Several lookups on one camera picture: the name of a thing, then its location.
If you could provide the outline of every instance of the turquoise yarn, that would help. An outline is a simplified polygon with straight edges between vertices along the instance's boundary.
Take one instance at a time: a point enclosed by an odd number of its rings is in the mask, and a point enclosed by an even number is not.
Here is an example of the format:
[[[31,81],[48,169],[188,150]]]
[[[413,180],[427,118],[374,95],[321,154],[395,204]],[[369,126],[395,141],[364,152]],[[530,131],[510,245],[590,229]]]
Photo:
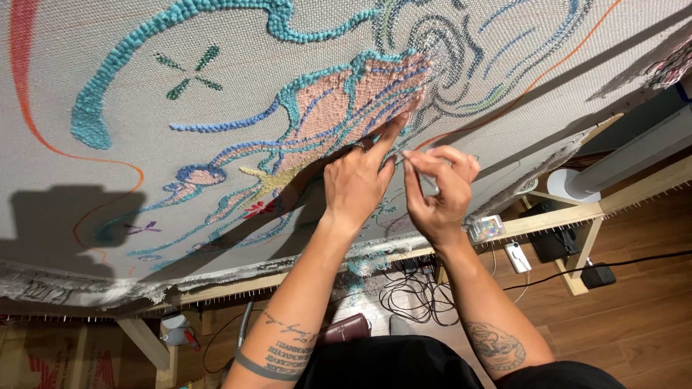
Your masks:
[[[379,10],[359,12],[341,26],[318,33],[299,33],[289,27],[293,16],[291,0],[181,0],[154,15],[130,32],[103,60],[96,74],[86,83],[72,108],[71,133],[85,145],[107,150],[112,146],[106,123],[103,121],[103,94],[116,73],[129,61],[134,51],[157,33],[171,28],[201,11],[214,12],[232,8],[263,9],[267,11],[266,28],[279,40],[295,43],[320,42],[345,34],[362,21],[373,18]]]

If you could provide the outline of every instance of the tattooed forearm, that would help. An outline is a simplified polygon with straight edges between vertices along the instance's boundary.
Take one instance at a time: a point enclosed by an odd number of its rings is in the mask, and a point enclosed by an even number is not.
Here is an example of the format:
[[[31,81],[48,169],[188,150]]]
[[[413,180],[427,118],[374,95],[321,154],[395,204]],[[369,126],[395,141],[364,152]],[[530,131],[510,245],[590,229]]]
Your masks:
[[[297,329],[296,327],[300,326],[300,324],[284,325],[284,323],[281,323],[280,321],[271,317],[271,315],[268,314],[266,311],[263,311],[262,313],[267,317],[267,320],[264,322],[264,324],[278,324],[284,328],[281,330],[281,332],[295,332],[296,334],[298,334],[298,337],[293,339],[295,341],[299,341],[301,343],[308,343],[314,340],[315,337],[317,337],[317,334],[313,334],[312,332],[300,331],[299,329]]]
[[[488,323],[467,323],[466,333],[480,362],[493,370],[512,370],[526,359],[517,338]]]
[[[307,366],[312,347],[295,347],[277,341],[269,346],[268,354],[262,364],[246,358],[240,350],[235,352],[235,360],[251,372],[269,379],[297,381]]]

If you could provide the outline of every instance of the orange line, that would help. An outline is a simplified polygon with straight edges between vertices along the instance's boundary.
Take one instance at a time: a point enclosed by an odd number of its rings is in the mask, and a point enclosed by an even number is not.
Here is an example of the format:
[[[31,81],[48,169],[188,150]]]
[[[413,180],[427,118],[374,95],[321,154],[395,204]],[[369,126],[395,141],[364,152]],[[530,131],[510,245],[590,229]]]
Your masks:
[[[108,261],[106,261],[106,252],[103,250],[100,250],[98,248],[93,248],[90,246],[87,246],[79,237],[79,234],[77,233],[77,229],[79,228],[80,224],[87,218],[89,215],[94,213],[95,211],[108,206],[112,203],[115,203],[116,201],[120,201],[121,199],[125,198],[137,188],[142,185],[142,182],[144,181],[144,172],[135,165],[132,165],[131,163],[127,162],[122,162],[122,161],[113,161],[110,159],[100,159],[100,158],[89,158],[89,157],[84,157],[84,156],[76,156],[72,154],[67,154],[66,152],[62,152],[55,147],[53,147],[50,143],[46,141],[46,139],[41,135],[39,132],[38,128],[36,127],[36,124],[34,123],[33,117],[31,116],[31,110],[30,110],[30,99],[29,99],[29,83],[28,83],[28,73],[29,73],[29,61],[30,61],[30,52],[31,52],[31,40],[32,40],[32,33],[33,33],[33,22],[34,18],[36,16],[36,11],[38,9],[38,3],[39,0],[12,0],[12,5],[10,9],[10,28],[9,28],[9,51],[10,51],[10,68],[12,70],[12,78],[15,82],[15,90],[17,91],[17,99],[19,101],[19,106],[21,107],[21,114],[24,117],[24,122],[26,123],[26,126],[29,128],[29,131],[31,131],[31,134],[48,150],[62,155],[66,156],[68,158],[73,158],[73,159],[81,159],[83,161],[96,161],[96,162],[104,162],[104,163],[117,163],[118,165],[125,165],[129,168],[135,169],[137,173],[139,174],[139,180],[137,180],[137,184],[132,188],[128,193],[123,194],[122,196],[119,196],[111,201],[108,201],[107,203],[101,204],[100,206],[90,210],[89,212],[85,213],[79,220],[77,220],[77,223],[72,227],[72,236],[74,236],[75,241],[83,248],[86,248],[87,250],[94,250],[97,253],[101,254],[101,262],[111,265],[111,266],[126,266],[130,267],[130,271],[128,275],[132,275],[132,271],[135,269],[134,266],[127,266],[127,265],[116,265],[112,264]]]
[[[488,124],[488,123],[490,123],[490,122],[493,122],[495,119],[497,119],[497,118],[499,118],[499,117],[505,115],[512,107],[514,107],[514,105],[516,105],[516,103],[518,103],[521,99],[523,99],[524,96],[526,96],[526,94],[529,93],[529,91],[531,91],[531,90],[534,88],[534,86],[538,83],[538,81],[540,81],[541,78],[543,78],[543,76],[545,76],[546,74],[548,74],[548,73],[550,73],[551,71],[553,71],[556,67],[560,66],[564,61],[567,61],[571,56],[573,56],[577,51],[579,51],[579,49],[584,45],[584,43],[586,43],[586,41],[589,40],[589,38],[590,38],[591,35],[594,33],[594,31],[596,31],[596,29],[601,25],[601,23],[603,23],[603,20],[605,19],[605,17],[608,16],[608,14],[610,13],[610,11],[612,11],[613,9],[615,9],[615,6],[617,6],[618,4],[620,4],[621,1],[622,1],[622,0],[615,0],[612,4],[610,4],[610,7],[608,7],[608,10],[607,10],[607,11],[605,12],[605,14],[603,14],[603,16],[598,20],[598,22],[597,22],[596,25],[591,29],[591,31],[589,31],[589,33],[586,35],[586,37],[584,37],[584,39],[581,41],[581,43],[579,43],[578,45],[576,45],[576,48],[574,48],[574,50],[572,50],[571,53],[567,54],[566,57],[564,57],[564,58],[561,59],[558,63],[556,63],[555,65],[553,65],[550,69],[544,71],[541,75],[539,75],[538,78],[536,78],[536,79],[531,83],[531,85],[529,85],[529,87],[526,88],[526,89],[524,90],[524,92],[523,92],[519,97],[517,97],[507,108],[503,109],[503,110],[502,110],[501,112],[499,112],[498,114],[496,114],[496,115],[490,117],[488,120],[484,121],[483,123],[479,123],[479,124],[477,124],[477,125],[474,125],[474,126],[471,126],[471,127],[468,127],[468,128],[457,129],[457,130],[455,130],[455,131],[450,131],[450,132],[446,132],[446,133],[444,133],[444,134],[440,134],[440,135],[434,136],[434,137],[432,137],[432,138],[426,140],[425,142],[421,143],[420,145],[416,146],[415,150],[420,150],[421,148],[423,148],[423,147],[425,147],[425,146],[431,144],[432,142],[435,142],[436,140],[438,140],[438,139],[440,139],[440,138],[443,138],[443,137],[445,137],[445,136],[447,136],[447,135],[449,135],[449,134],[454,134],[454,133],[462,132],[462,131],[471,131],[472,129],[477,129],[478,127],[484,126],[484,125],[486,125],[486,124]]]

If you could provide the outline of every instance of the wooden floor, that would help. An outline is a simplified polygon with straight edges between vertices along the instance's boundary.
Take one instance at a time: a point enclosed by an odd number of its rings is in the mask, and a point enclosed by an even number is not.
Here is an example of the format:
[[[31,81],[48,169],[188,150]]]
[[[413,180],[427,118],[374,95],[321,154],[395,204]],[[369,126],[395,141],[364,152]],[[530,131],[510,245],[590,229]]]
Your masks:
[[[605,220],[592,250],[592,261],[613,263],[692,249],[692,188],[668,193],[669,196]],[[521,243],[533,267],[532,281],[555,274],[553,264],[538,261],[530,243]],[[514,273],[502,247],[498,245],[494,249],[495,279],[500,286],[524,284],[525,275]],[[492,251],[481,254],[480,259],[492,271]],[[604,369],[630,389],[689,387],[692,382],[692,256],[640,262],[612,270],[617,276],[614,285],[570,297],[560,278],[554,278],[528,288],[517,306],[545,337],[557,359],[581,361]],[[521,291],[514,289],[507,293],[516,299]],[[400,305],[414,303],[407,300],[405,296],[397,298]],[[242,309],[238,306],[217,310],[212,331],[218,332]],[[389,313],[374,296],[341,300],[330,307],[327,317],[338,320],[356,312],[363,312],[372,321],[374,336],[388,333]],[[442,314],[440,318],[454,321],[456,313]],[[238,320],[214,340],[206,359],[210,370],[220,368],[233,355],[237,325]],[[415,334],[445,342],[469,362],[487,388],[493,388],[460,325],[440,327],[430,321],[411,324],[411,328]],[[199,337],[203,350],[211,338]],[[206,377],[207,387],[215,387],[218,374],[205,372],[201,352],[182,347],[179,358],[179,383]],[[121,377],[121,384],[127,385],[130,379],[134,378]]]

